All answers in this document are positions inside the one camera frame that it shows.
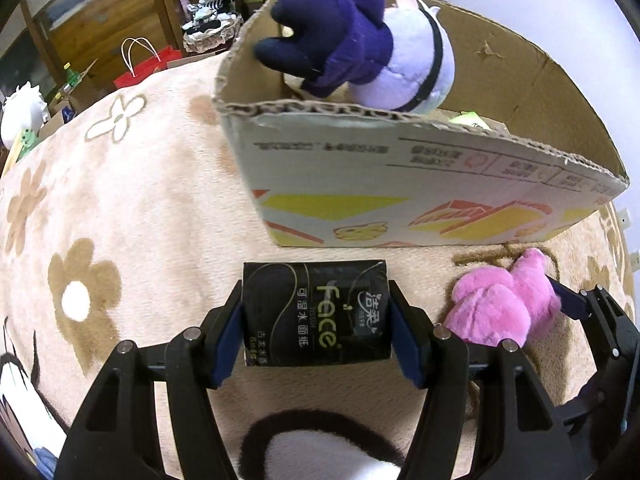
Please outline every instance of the corrugated cardboard edge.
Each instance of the corrugated cardboard edge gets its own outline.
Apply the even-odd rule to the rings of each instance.
[[[465,133],[465,134],[470,134],[470,135],[479,136],[479,137],[490,137],[494,139],[501,139],[501,140],[507,140],[509,142],[514,142],[516,144],[520,144],[528,148],[531,148],[533,150],[536,150],[537,152],[542,152],[547,155],[555,156],[557,158],[568,159],[574,162],[575,164],[588,168],[589,170],[595,170],[599,173],[606,174],[607,176],[613,179],[619,180],[621,183],[624,184],[625,188],[629,186],[629,179],[628,179],[628,176],[626,175],[626,171],[624,171],[623,166],[622,166],[623,174],[614,175],[608,169],[598,164],[595,164],[594,162],[590,161],[589,159],[585,158],[582,155],[579,155],[577,153],[562,152],[561,150],[557,150],[556,148],[553,148],[548,144],[543,144],[542,142],[536,142],[535,140],[530,140],[530,139],[526,139],[526,138],[518,137],[514,135],[507,135],[500,132],[483,130],[481,128],[475,128],[472,126],[465,126],[464,124],[443,123],[439,121],[432,121],[429,123],[425,123],[424,116],[421,116],[421,115],[389,112],[387,110],[376,110],[375,108],[366,108],[366,107],[362,107],[355,104],[334,104],[334,103],[328,103],[328,102],[322,102],[322,101],[300,101],[300,100],[294,100],[294,99],[280,99],[277,101],[265,101],[265,102],[258,102],[258,103],[252,103],[252,104],[238,104],[238,103],[225,102],[220,98],[220,94],[223,92],[223,90],[225,89],[228,83],[229,71],[230,71],[231,63],[234,60],[234,57],[238,54],[238,51],[242,47],[242,43],[245,37],[247,36],[248,31],[251,29],[253,22],[259,19],[259,17],[263,12],[269,12],[269,10],[271,9],[271,7],[276,1],[277,0],[267,0],[265,4],[262,6],[262,8],[258,10],[244,24],[244,27],[241,29],[240,34],[238,35],[238,38],[234,46],[229,51],[228,56],[226,56],[226,59],[220,65],[220,70],[218,72],[218,76],[216,77],[216,95],[213,101],[216,109],[218,110],[218,113],[220,113],[221,116],[237,116],[237,117],[251,118],[251,117],[256,117],[260,115],[322,114],[326,116],[337,116],[337,117],[351,116],[351,117],[372,118],[377,120],[389,121],[392,123],[405,123],[405,124],[416,124],[416,125],[430,124],[444,131]],[[481,14],[472,12],[471,10],[468,10],[468,9],[463,9],[461,7],[454,6],[449,2],[444,2],[443,0],[424,0],[424,1],[430,5],[446,4],[449,7],[455,10],[458,10],[459,12],[464,12],[465,14],[469,14],[471,16],[475,16],[482,20],[491,22],[497,27],[500,27],[503,30],[508,31],[508,33],[514,34],[521,40],[525,41],[527,44],[530,44],[541,54],[546,56],[550,62],[553,62],[551,57],[542,49],[540,49],[540,47],[531,43],[529,40],[519,35],[517,32],[513,32],[511,29],[501,25],[500,23],[493,22],[492,20],[489,20],[488,18],[486,18],[485,16],[482,16]]]

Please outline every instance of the cardboard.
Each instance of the cardboard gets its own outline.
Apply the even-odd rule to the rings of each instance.
[[[539,242],[628,187],[609,134],[575,84],[505,27],[425,0],[441,7],[456,56],[453,88],[432,118],[296,99],[253,54],[258,40],[280,34],[270,17],[276,1],[241,31],[215,102],[280,245]],[[469,111],[491,129],[449,122]]]
[[[51,115],[51,117],[53,117],[58,112],[62,111],[62,108],[64,108],[65,106],[73,109],[71,103],[69,102],[69,99],[64,98],[49,105],[49,114]]]
[[[174,59],[173,61],[169,61],[166,64],[167,69],[176,68],[177,66],[186,65],[187,63],[193,63],[195,61],[200,61],[203,59],[207,59],[207,57],[216,56],[220,54],[220,52],[207,52],[205,54],[198,54],[197,56],[189,56],[183,57],[182,59]]]
[[[98,91],[94,84],[86,76],[82,74],[82,81],[79,82],[66,97],[71,102],[71,106],[76,113],[85,111],[88,107],[98,102]]]
[[[65,124],[65,120],[62,117],[62,111],[55,114],[52,118],[49,119],[46,123],[44,123],[38,132],[38,138],[40,140],[47,139],[52,136],[60,126]]]

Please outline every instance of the white wall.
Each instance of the white wall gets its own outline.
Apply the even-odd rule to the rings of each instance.
[[[616,200],[640,249],[640,42],[614,0],[447,0],[499,22],[545,50],[582,91],[620,152],[631,187]],[[640,272],[636,272],[640,298]]]

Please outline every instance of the white plush toy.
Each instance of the white plush toy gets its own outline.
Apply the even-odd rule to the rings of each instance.
[[[2,143],[10,150],[15,137],[20,136],[25,129],[38,133],[42,125],[50,118],[47,104],[40,93],[40,86],[25,85],[15,90],[4,103],[0,137]]]

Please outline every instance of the face logo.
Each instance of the face logo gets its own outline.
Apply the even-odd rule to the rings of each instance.
[[[318,290],[324,291],[324,300],[318,304],[318,317],[320,319],[320,323],[318,323],[318,341],[322,348],[330,348],[335,346],[335,332],[337,330],[335,321],[332,319],[335,313],[335,303],[331,301],[331,293],[335,293],[336,299],[339,300],[340,290],[336,286],[329,284],[327,286],[319,286]]]
[[[338,240],[347,242],[368,242],[375,240],[386,233],[388,227],[386,222],[376,222],[366,225],[353,225],[334,229],[335,237]]]

